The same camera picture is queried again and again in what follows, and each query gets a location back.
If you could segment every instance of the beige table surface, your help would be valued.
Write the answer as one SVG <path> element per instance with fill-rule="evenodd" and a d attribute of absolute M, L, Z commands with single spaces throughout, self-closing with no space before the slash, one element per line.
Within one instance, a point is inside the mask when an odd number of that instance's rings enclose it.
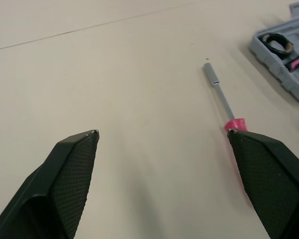
<path fill-rule="evenodd" d="M 77 239 L 268 239 L 201 67 L 299 157 L 299 103 L 247 49 L 293 2 L 0 0 L 0 213 L 57 141 L 96 128 Z"/>

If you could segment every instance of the black ring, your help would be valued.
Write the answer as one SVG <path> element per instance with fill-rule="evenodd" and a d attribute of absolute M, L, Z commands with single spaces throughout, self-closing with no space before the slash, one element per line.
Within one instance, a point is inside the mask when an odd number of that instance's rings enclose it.
<path fill-rule="evenodd" d="M 294 50 L 294 45 L 283 35 L 277 33 L 267 33 L 260 37 L 261 42 L 274 54 L 276 54 L 280 59 L 285 59 Z M 285 50 L 281 51 L 274 47 L 272 47 L 269 43 L 272 41 L 276 41 L 279 43 Z"/>

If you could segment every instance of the tool case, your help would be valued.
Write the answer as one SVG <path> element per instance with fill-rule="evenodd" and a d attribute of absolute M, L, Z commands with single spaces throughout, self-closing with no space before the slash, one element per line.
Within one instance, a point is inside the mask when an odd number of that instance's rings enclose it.
<path fill-rule="evenodd" d="M 256 33 L 250 44 L 250 50 L 281 81 L 283 87 L 299 100 L 299 67 L 290 71 L 286 66 L 299 57 L 299 2 L 291 4 L 290 11 L 291 20 Z M 288 57 L 281 59 L 263 43 L 262 37 L 268 33 L 280 34 L 293 44 L 293 51 Z M 277 49 L 282 47 L 275 41 L 272 41 L 271 45 Z"/>

